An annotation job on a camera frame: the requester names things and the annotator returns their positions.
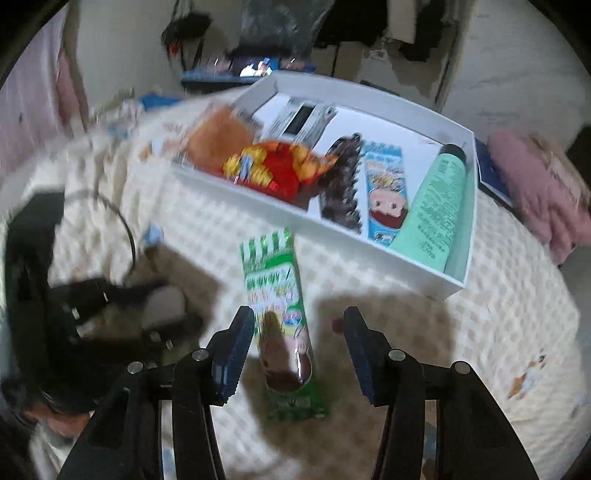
white checkered blanket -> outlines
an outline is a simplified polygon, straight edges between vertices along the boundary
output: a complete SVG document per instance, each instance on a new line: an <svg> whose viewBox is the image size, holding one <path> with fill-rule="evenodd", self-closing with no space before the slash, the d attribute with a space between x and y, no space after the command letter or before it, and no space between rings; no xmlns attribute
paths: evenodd
<svg viewBox="0 0 591 480"><path fill-rule="evenodd" d="M187 100L140 119L127 140L95 131L42 159L24 198L45 187L99 189L136 239L164 231L156 268L206 318L202 344L246 303L240 242L269 232L264 218L213 200L170 170L170 151L212 98ZM236 394L213 408L229 479L370 478L385 410L362 396L344 339L331 322L358 306L371 328L421 362L468 361L510 419L544 480L559 479L589 437L591 409L575 334L579 313L547 251L506 210L478 197L468 287L434 301L401 287L330 245L296 237L303 298L330 416L267 421L264 377L251 348ZM57 232L52 280L102 274L121 281L129 245L118 219L71 205Z"/></svg>

white cardboard box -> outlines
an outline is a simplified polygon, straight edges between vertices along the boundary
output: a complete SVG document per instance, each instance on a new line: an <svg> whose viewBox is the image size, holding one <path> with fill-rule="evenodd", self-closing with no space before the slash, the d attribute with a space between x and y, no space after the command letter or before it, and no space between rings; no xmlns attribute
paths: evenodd
<svg viewBox="0 0 591 480"><path fill-rule="evenodd" d="M389 93L357 83L304 73L274 72L248 88L236 100L235 106L253 115L266 129L290 96L337 105L337 115L314 148L318 154L325 154L339 137L355 132L361 133L364 140L400 146L411 209L414 196L440 147L453 143L463 148L467 165L466 189L445 273L373 243L367 239L365 231L359 235L322 219L314 199L306 212L246 187L179 167L178 172L184 181L212 196L240 207L246 206L278 228L288 227L317 242L334 245L345 254L382 269L410 289L426 296L443 300L464 288L476 225L478 163L474 134L438 113ZM365 183L358 182L356 187L359 189L359 207L363 209L367 197L363 191Z"/></svg>

cartoon sticker package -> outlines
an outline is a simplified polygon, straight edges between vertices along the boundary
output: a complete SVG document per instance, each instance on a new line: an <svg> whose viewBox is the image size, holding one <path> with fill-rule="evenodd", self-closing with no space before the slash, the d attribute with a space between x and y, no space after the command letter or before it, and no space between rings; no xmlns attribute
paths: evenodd
<svg viewBox="0 0 591 480"><path fill-rule="evenodd" d="M368 238L389 246L408 212L404 167L400 147L364 142L368 192Z"/></svg>

brown fuzzy item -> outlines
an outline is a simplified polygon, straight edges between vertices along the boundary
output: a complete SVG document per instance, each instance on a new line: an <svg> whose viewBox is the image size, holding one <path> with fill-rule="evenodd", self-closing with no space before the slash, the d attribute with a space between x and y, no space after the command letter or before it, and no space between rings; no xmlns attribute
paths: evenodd
<svg viewBox="0 0 591 480"><path fill-rule="evenodd" d="M234 118L232 108L224 105L215 110L191 134L187 158L200 170L220 173L223 163L252 144L254 133Z"/></svg>

red candy wrapper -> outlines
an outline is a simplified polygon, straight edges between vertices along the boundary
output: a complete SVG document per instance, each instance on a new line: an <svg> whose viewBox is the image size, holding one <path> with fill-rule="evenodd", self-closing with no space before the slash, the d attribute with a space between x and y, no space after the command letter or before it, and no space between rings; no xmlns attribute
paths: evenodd
<svg viewBox="0 0 591 480"><path fill-rule="evenodd" d="M313 184L336 160L336 156L321 157L301 145L270 141L231 156L222 171L234 183L291 202L301 185Z"/></svg>

